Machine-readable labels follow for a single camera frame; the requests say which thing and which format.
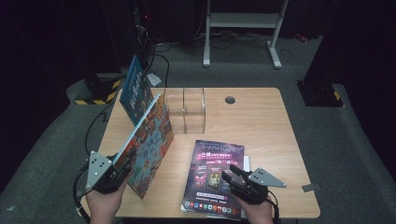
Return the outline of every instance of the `dark background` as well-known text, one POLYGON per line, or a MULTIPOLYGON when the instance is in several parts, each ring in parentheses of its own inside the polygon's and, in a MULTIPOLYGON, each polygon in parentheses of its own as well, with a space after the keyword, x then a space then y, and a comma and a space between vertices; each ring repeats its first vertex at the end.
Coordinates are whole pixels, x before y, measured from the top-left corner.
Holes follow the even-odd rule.
MULTIPOLYGON (((154 37, 161 35, 191 43, 200 27, 202 3, 198 0, 156 0, 151 1, 152 5, 146 5, 147 8, 141 4, 145 1, 126 2, 139 6, 141 14, 146 15, 146 11, 150 15, 149 21, 141 22, 152 25, 150 30, 154 37), (180 24, 187 28, 170 28, 180 24)), ((232 1, 230 5, 222 5, 222 1, 213 2, 214 11, 272 11, 279 6, 277 2, 262 8, 259 0, 249 4, 232 1)), ((324 35, 312 63, 316 72, 309 76, 314 77, 314 82, 325 80, 346 86, 363 130, 395 176, 391 163, 395 161, 396 136, 396 120, 392 112, 396 104, 393 88, 396 76, 396 31, 393 25, 396 6, 388 0, 346 0, 340 6, 338 3, 335 0, 290 1, 280 36, 294 38, 296 34, 303 34, 309 39, 324 35)), ((119 72, 128 61, 123 59, 134 51, 142 51, 135 40, 131 40, 130 45, 135 46, 131 47, 132 51, 120 52, 114 43, 126 43, 116 42, 114 35, 110 35, 114 31, 108 26, 106 10, 96 5, 98 1, 84 6, 79 1, 67 4, 45 0, 12 1, 0 8, 0 72, 4 101, 1 110, 1 190, 39 136, 70 104, 65 93, 71 84, 87 74, 119 72), (87 11, 80 11, 81 18, 67 23, 71 15, 67 12, 76 8, 87 11), (78 25, 82 32, 78 35, 78 43, 90 40, 90 45, 80 45, 82 51, 79 55, 83 56, 81 58, 88 68, 85 74, 78 66, 80 61, 76 59, 76 48, 70 43, 73 38, 66 32, 70 27, 64 26, 65 23, 78 25)), ((134 14, 131 12, 128 17, 125 13, 124 16, 124 19, 132 20, 134 14)), ((128 24, 129 21, 125 24, 126 30, 130 29, 128 24)), ((133 34, 131 31, 127 35, 127 42, 133 34)))

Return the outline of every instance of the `black curtain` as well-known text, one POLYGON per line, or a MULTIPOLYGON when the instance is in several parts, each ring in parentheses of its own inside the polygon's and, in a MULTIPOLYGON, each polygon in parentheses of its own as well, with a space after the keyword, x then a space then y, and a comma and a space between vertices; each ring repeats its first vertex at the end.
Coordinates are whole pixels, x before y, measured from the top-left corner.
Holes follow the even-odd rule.
POLYGON ((70 104, 66 89, 81 79, 52 3, 10 1, 0 8, 0 191, 40 135, 70 104))
POLYGON ((339 63, 342 66, 335 82, 345 85, 361 127, 396 179, 396 166, 392 165, 396 162, 396 2, 348 0, 340 9, 340 14, 354 11, 356 16, 339 21, 349 27, 343 44, 329 45, 340 49, 334 60, 345 61, 339 63))
POLYGON ((279 36, 307 39, 325 35, 340 0, 289 0, 279 36))

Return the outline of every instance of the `colorful book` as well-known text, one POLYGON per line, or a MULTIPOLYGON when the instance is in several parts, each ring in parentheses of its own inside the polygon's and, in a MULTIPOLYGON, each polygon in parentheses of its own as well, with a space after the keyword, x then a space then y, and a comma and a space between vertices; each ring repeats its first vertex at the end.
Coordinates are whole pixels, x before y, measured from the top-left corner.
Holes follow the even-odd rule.
POLYGON ((120 103, 134 126, 136 126, 142 118, 143 114, 151 104, 152 99, 153 97, 149 83, 146 76, 143 74, 140 62, 135 55, 129 67, 127 78, 120 96, 120 103))
POLYGON ((230 164, 243 169, 244 153, 244 146, 196 140, 181 210, 240 220, 241 206, 221 178, 221 171, 234 181, 242 181, 230 171, 230 164))
POLYGON ((128 184, 140 198, 145 197, 173 138, 164 94, 159 92, 113 161, 116 172, 132 169, 128 184))

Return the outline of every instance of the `magazine cover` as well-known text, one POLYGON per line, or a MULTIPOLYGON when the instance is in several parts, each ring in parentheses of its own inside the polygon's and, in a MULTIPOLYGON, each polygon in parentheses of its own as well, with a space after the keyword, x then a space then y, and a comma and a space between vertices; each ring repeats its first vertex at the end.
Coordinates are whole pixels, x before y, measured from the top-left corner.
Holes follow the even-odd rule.
POLYGON ((240 220, 241 206, 231 194, 230 185, 222 180, 221 171, 234 181, 242 181, 230 171, 230 164, 243 169, 244 153, 244 146, 196 140, 181 209, 240 220))
POLYGON ((164 94, 159 92, 113 161, 116 171, 131 166, 128 184, 143 199, 174 134, 164 94))
POLYGON ((128 75, 120 96, 120 103, 134 126, 136 126, 137 122, 142 118, 152 98, 149 83, 135 55, 129 67, 128 75))

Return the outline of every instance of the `transparent divider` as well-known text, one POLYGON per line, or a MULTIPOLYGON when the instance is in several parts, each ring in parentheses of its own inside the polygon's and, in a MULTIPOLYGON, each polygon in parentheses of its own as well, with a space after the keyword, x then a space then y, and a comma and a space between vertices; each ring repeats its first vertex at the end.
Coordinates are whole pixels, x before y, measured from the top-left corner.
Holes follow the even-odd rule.
POLYGON ((205 132, 205 94, 203 88, 167 88, 165 103, 174 133, 205 132))

